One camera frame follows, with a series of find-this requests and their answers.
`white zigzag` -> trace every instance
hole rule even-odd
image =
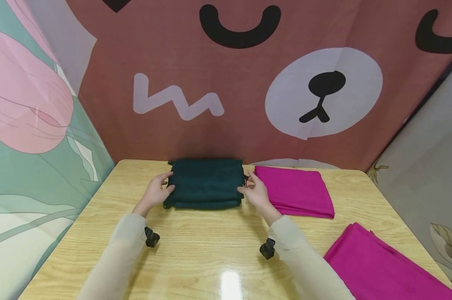
[[[222,103],[215,92],[209,92],[202,98],[189,106],[182,92],[177,85],[171,85],[155,95],[149,97],[149,78],[143,73],[134,75],[134,98],[133,109],[138,114],[145,114],[148,111],[172,101],[182,120],[189,121],[206,110],[210,110],[213,116],[219,117],[225,113]]]

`person's left hand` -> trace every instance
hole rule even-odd
[[[170,185],[165,189],[162,188],[162,186],[166,184],[165,180],[171,175],[172,172],[167,172],[154,177],[147,186],[141,201],[137,203],[132,213],[141,215],[145,218],[154,205],[164,202],[175,189],[174,185]]]

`folded cloth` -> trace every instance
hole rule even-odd
[[[257,165],[254,173],[266,185],[271,204],[282,214],[334,218],[333,201],[319,172]]]
[[[176,186],[164,208],[224,209],[241,205],[244,185],[242,161],[236,159],[180,159],[171,163]]]
[[[358,223],[324,259],[356,300],[452,300],[452,290]]]

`magenta fabric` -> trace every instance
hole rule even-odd
[[[319,172],[257,165],[254,173],[264,182],[269,200],[282,214],[334,218],[333,201]]]
[[[358,223],[324,259],[356,300],[452,300],[452,290]]]

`beige sleeve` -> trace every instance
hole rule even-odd
[[[144,227],[146,219],[140,215],[126,214],[121,218],[78,300],[122,299],[134,263],[146,242]]]
[[[270,235],[276,241],[274,249],[279,258],[292,272],[301,299],[355,299],[329,263],[314,250],[299,227],[287,216],[271,225]]]

